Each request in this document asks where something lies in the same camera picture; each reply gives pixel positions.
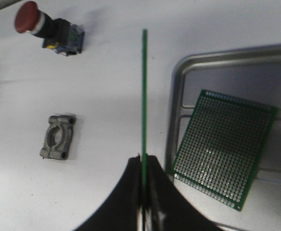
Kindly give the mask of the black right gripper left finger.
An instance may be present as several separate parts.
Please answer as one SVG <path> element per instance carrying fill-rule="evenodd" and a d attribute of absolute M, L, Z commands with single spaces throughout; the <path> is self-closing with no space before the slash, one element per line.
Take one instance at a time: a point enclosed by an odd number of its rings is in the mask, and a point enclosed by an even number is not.
<path fill-rule="evenodd" d="M 136 231 L 140 200 L 141 162 L 129 158 L 115 188 L 77 231 Z"/>

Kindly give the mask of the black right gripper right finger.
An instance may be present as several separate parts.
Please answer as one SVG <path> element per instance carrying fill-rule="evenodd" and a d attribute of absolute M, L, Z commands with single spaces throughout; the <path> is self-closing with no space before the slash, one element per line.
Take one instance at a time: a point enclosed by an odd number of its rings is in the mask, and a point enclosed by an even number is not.
<path fill-rule="evenodd" d="M 153 231 L 221 230 L 185 199 L 153 155 L 147 157 L 147 187 Z"/>

